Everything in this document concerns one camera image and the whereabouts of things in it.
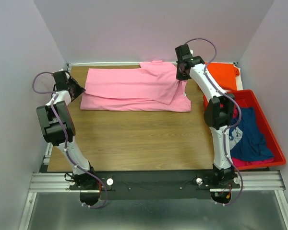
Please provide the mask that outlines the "light pink t shirt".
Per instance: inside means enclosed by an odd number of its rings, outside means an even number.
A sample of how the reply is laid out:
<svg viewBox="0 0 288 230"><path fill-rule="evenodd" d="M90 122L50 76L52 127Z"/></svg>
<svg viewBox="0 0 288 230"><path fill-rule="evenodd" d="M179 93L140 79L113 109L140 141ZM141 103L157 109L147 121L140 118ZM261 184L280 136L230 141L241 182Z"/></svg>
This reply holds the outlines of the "light pink t shirt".
<svg viewBox="0 0 288 230"><path fill-rule="evenodd" d="M190 112L185 81L170 62L142 62L136 69L89 69L81 110Z"/></svg>

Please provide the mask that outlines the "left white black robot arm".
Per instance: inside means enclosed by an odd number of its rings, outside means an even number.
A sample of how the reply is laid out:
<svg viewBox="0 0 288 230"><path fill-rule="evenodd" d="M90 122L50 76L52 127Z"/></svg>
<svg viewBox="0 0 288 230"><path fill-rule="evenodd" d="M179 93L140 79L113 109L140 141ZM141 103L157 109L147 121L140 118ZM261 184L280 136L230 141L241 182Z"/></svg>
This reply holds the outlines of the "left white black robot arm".
<svg viewBox="0 0 288 230"><path fill-rule="evenodd" d="M78 188L93 189L98 180L95 170L87 160L75 140L75 126L68 110L68 105L85 92L85 89L66 70L57 72L41 72L33 80L33 91L42 94L35 89L37 78L43 74L49 74L55 84L50 101L36 109L41 132L44 140L57 147L72 168L72 174L66 181L73 183Z"/></svg>

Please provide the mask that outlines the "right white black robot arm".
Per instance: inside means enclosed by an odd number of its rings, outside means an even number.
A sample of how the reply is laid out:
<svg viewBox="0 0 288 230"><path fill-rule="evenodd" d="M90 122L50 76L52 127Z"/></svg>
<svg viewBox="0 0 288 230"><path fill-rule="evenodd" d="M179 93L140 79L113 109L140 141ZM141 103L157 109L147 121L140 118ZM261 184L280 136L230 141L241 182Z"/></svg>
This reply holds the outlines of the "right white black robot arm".
<svg viewBox="0 0 288 230"><path fill-rule="evenodd" d="M208 71L207 64L200 56L193 56L189 46L175 48L177 57L176 79L194 80L203 92L207 106L204 121L213 137L213 169L202 171L196 176L200 189L221 188L235 178L235 170L229 149L229 126L233 118L235 96L227 94Z"/></svg>

